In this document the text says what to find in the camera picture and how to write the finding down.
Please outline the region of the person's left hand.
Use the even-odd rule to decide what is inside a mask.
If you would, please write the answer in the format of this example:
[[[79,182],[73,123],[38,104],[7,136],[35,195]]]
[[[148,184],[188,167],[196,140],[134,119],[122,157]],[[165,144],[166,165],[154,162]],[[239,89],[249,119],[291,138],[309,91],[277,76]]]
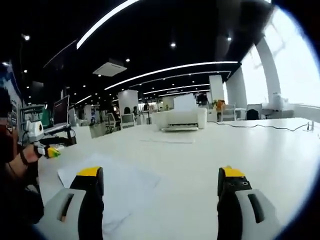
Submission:
[[[33,144],[29,144],[28,146],[26,146],[22,150],[20,156],[22,162],[27,166],[29,164],[37,162],[40,158],[39,155],[35,152],[35,146]]]

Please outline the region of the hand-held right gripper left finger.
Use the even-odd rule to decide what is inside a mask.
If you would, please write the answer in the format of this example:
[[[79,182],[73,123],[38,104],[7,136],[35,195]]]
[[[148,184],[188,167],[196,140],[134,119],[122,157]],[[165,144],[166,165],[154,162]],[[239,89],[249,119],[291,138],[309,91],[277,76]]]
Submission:
[[[102,240],[103,168],[84,168],[44,205],[46,240]]]

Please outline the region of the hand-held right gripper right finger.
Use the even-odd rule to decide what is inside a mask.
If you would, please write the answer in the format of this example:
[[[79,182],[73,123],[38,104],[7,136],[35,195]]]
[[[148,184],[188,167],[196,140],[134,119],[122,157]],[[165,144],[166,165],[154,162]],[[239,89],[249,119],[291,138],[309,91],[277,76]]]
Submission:
[[[218,240],[273,240],[280,232],[276,208],[239,169],[219,168],[217,196]]]

